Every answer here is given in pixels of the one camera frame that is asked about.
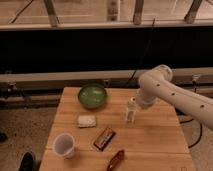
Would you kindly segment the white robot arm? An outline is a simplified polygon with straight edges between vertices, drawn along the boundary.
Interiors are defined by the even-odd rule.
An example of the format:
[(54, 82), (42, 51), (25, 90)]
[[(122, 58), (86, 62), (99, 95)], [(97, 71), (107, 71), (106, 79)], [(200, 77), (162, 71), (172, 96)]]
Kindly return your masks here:
[(141, 74), (136, 103), (146, 109), (160, 98), (213, 130), (213, 99), (172, 84), (172, 78), (172, 69), (167, 65), (158, 65)]

